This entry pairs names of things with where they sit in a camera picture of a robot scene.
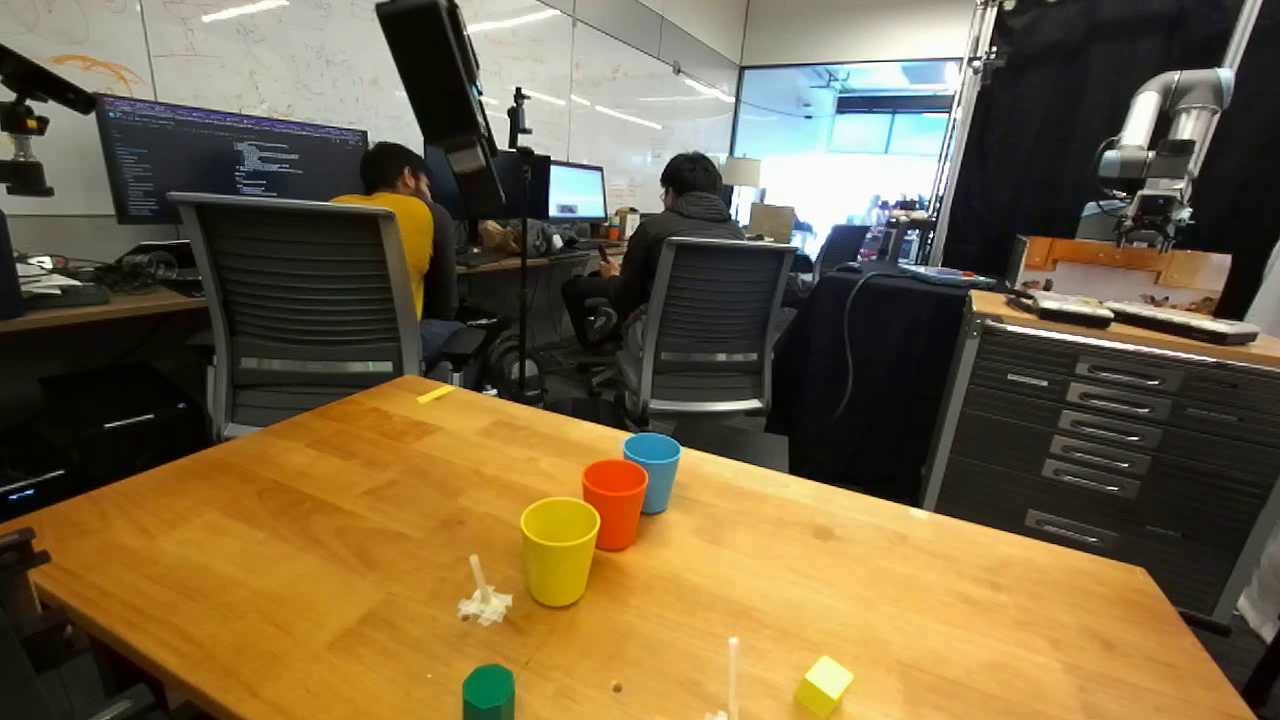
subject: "drawer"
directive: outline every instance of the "drawer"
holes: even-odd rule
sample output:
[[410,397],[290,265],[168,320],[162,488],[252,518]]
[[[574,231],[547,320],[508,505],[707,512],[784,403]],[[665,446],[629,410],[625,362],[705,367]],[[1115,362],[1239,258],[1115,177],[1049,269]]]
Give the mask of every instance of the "drawer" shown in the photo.
[[1145,533],[1121,533],[1110,523],[1039,512],[1032,508],[1023,515],[1023,537],[1039,537],[1052,542],[1083,549],[1095,555],[1114,555],[1121,564],[1145,567],[1162,593],[1190,611],[1216,611],[1220,593],[1228,588],[1237,553],[1220,542],[1197,542],[1197,538],[1162,538]]
[[1022,518],[1028,505],[1032,505],[1032,474],[1018,474],[998,463],[952,455],[940,512],[979,518],[979,523],[1006,523],[1006,518]]
[[1077,518],[1077,515],[1060,515],[1060,512],[1043,512],[1043,508],[1028,508],[1023,533],[1052,538],[1052,542],[1102,553],[1102,555],[1115,555],[1128,542],[1128,537],[1110,523]]
[[1077,375],[1079,379],[1095,379],[1095,382],[1121,382],[1121,389],[1142,389],[1142,393],[1175,393],[1185,379],[1182,362],[1162,362],[1151,354],[1079,354],[1077,358]]
[[1162,437],[1165,437],[1155,423],[1102,417],[1102,410],[1077,410],[1077,408],[1066,408],[1055,427],[1074,432],[1074,437],[1102,441],[1102,443],[1115,443],[1115,446],[1142,446],[1142,453],[1162,446]]
[[1246,542],[1270,495],[1273,478],[1237,478],[1155,455],[1142,505],[1155,537]]
[[1174,427],[1208,432],[1208,437],[1237,437],[1273,443],[1280,453],[1280,408],[1239,403],[1239,401],[1208,401],[1208,397],[1182,397],[1174,403]]
[[1223,597],[1239,542],[1206,542],[1206,538],[1151,538],[1128,542],[1115,558],[1142,564],[1151,570],[1162,593],[1190,611],[1214,616]]
[[1070,515],[1079,523],[1095,523],[1095,527],[1114,527],[1114,533],[1128,533],[1128,537],[1145,527],[1142,492],[1131,492],[1131,485],[1126,474],[1102,474],[1090,467],[1055,467],[1055,474],[1074,474],[1074,478],[1090,478],[1090,485],[1039,474],[1032,485],[1028,508]]
[[957,460],[979,460],[1011,474],[1039,474],[1052,427],[1018,423],[1018,417],[964,410],[957,432]]
[[1169,419],[1174,397],[1077,379],[1070,389],[1070,403],[1090,408],[1090,410],[1110,410],[1110,417],[1162,423],[1162,419]]
[[1070,397],[1070,375],[1049,375],[1036,367],[1011,367],[1011,362],[976,362],[967,389],[983,397],[1018,397],[1023,403],[1060,408]]
[[1121,474],[1147,474],[1151,455],[1114,443],[1093,443],[1077,437],[1052,437],[1049,455],[1095,467],[1095,472],[1121,472]]
[[1077,344],[1022,334],[1010,326],[983,326],[979,362],[1023,367],[1036,375],[1074,375],[1077,371]]
[[1093,492],[1093,495],[1114,495],[1114,500],[1135,500],[1145,478],[1121,474],[1121,472],[1102,472],[1093,463],[1066,463],[1066,460],[1043,460],[1039,467],[1043,485]]
[[1280,417],[1280,371],[1253,367],[1190,367],[1182,397],[1208,403],[1264,408]]
[[1043,397],[1028,397],[1028,393],[967,389],[964,410],[1000,417],[1000,419],[1018,419],[1018,423],[1052,432],[1052,423],[1060,417],[1060,401],[1043,401]]
[[1239,478],[1264,478],[1264,485],[1280,474],[1280,443],[1208,437],[1190,427],[1165,432],[1162,460],[1201,467],[1206,474],[1239,474]]

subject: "drawer handle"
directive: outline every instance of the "drawer handle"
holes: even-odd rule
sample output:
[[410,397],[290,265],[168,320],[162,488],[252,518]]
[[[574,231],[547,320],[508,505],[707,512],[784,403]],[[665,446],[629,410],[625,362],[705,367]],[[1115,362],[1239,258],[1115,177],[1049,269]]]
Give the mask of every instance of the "drawer handle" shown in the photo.
[[133,423],[155,423],[155,410],[119,417],[119,419],[110,419],[103,427],[133,427]]
[[1239,417],[1232,417],[1232,410],[1214,410],[1214,408],[1190,408],[1190,417],[1201,417],[1201,419],[1214,419],[1214,423],[1239,423]]
[[1006,371],[1010,382],[1023,382],[1023,389],[1049,389],[1043,375],[1023,375],[1023,371]]
[[1077,423],[1077,432],[1121,441],[1121,443],[1142,443],[1145,441],[1142,432],[1114,432],[1114,427],[1102,427],[1102,423]]
[[1126,403],[1126,401],[1110,401],[1110,397],[1079,397],[1079,403],[1090,403],[1090,408],[1110,408],[1110,410],[1128,410],[1128,417],[1151,417],[1151,408],[1147,403]]
[[1028,518],[1028,527],[1049,533],[1049,537],[1060,537],[1060,538],[1074,538],[1074,542],[1104,549],[1104,538],[1102,538],[1102,537],[1093,537],[1093,533],[1077,533],[1077,527],[1066,527],[1066,523]]
[[1121,485],[1090,478],[1090,474],[1077,474],[1077,472],[1049,472],[1049,478],[1060,478],[1060,485],[1074,485],[1074,488],[1090,488],[1090,492],[1104,492],[1104,495],[1121,495],[1126,492]]
[[1126,467],[1126,472],[1131,472],[1131,463],[1128,463],[1128,460],[1102,455],[1102,453],[1083,453],[1083,446],[1066,446],[1066,455],[1083,460],[1083,463],[1110,463],[1110,467]]
[[50,478],[62,478],[70,474],[66,467],[54,467],[54,472],[39,472],[39,474],[28,474],[28,478],[17,478],[17,485],[6,485],[0,492],[20,492],[20,488],[38,488],[38,485],[50,485]]
[[1110,367],[1102,367],[1102,371],[1083,367],[1083,375],[1115,379],[1115,382],[1145,382],[1145,389],[1162,389],[1165,382],[1162,375],[1131,375],[1131,371],[1110,371]]

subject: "chair backrest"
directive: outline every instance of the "chair backrest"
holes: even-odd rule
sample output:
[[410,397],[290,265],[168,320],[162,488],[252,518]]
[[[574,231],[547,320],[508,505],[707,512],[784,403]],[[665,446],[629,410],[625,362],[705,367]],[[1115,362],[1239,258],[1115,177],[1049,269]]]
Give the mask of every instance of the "chair backrest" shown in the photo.
[[217,437],[420,371],[393,211],[174,193],[210,297]]
[[637,344],[637,410],[763,410],[789,245],[673,235]]

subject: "yellow block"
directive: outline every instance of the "yellow block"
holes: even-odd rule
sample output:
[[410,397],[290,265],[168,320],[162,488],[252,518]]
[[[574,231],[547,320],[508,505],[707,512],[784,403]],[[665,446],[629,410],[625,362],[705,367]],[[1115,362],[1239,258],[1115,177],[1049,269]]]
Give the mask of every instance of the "yellow block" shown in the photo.
[[851,689],[851,673],[831,656],[807,664],[798,689],[798,717],[802,720],[829,720],[842,712],[843,692]]

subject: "plastic cup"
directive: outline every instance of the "plastic cup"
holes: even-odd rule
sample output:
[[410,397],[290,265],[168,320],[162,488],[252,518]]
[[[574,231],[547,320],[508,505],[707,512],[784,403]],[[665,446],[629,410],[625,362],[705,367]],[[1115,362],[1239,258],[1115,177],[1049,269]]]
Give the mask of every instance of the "plastic cup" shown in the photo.
[[576,603],[591,579],[601,512],[576,495],[544,495],[522,512],[522,537],[532,598]]
[[641,463],[629,460],[601,460],[586,472],[586,500],[601,512],[601,538],[604,553],[625,553],[641,537],[641,508],[646,508],[649,474]]
[[625,455],[649,474],[646,515],[665,512],[673,505],[682,443],[665,432],[637,432],[629,437]]

